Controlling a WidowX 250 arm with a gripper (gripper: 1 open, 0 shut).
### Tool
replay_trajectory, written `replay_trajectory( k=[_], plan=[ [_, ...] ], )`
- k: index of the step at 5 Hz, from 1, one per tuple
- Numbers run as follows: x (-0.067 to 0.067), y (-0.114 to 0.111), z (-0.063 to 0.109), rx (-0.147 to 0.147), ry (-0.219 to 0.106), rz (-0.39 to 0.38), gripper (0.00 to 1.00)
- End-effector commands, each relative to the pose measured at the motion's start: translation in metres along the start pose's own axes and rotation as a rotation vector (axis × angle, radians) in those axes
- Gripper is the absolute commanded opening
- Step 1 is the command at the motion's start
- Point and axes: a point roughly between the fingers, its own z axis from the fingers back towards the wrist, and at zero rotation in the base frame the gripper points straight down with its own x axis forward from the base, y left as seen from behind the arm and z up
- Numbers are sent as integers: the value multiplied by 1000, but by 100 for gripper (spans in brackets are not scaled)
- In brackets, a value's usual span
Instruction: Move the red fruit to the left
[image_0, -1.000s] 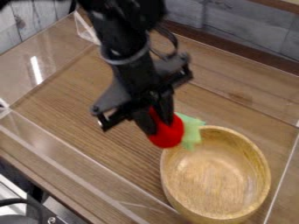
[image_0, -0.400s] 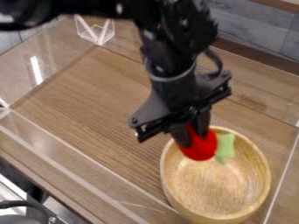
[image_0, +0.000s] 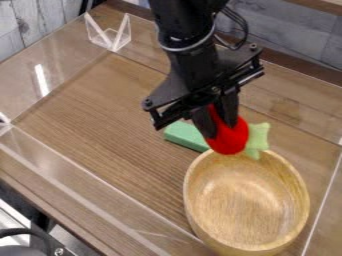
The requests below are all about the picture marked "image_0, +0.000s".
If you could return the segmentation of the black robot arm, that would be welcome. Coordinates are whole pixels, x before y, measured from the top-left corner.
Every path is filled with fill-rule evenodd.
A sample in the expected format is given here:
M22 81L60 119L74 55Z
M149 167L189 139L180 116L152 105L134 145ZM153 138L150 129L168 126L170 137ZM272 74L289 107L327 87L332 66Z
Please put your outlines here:
M227 2L148 0L157 43L169 60L164 80L141 101L156 129L184 118L212 139L221 124L231 128L237 125L240 87L263 75L261 49L243 41L216 46L219 13L248 28L243 17L227 8Z

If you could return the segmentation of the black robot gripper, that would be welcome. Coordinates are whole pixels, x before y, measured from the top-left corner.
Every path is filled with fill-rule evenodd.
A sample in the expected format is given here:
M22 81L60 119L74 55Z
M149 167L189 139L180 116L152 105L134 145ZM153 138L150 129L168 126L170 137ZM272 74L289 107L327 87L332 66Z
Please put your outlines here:
M263 72L255 44L237 50L217 46L209 37L198 46L180 52L166 50L169 73L141 101L152 124L160 130L178 119L190 119L204 138L216 136L216 124L208 105L216 107L224 124L237 123L240 87Z

